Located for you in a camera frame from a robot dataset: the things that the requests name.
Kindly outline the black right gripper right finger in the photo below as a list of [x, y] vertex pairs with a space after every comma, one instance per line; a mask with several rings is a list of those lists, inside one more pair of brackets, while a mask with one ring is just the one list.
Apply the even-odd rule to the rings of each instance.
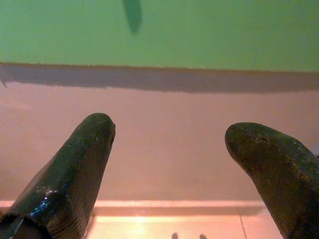
[[319, 160], [297, 139], [262, 124], [239, 122], [226, 148], [251, 178], [285, 239], [319, 237]]

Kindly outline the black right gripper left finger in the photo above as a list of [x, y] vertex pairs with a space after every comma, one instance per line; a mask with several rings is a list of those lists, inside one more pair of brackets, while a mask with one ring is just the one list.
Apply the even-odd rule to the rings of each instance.
[[107, 114], [87, 116], [2, 214], [1, 238], [83, 238], [115, 135]]

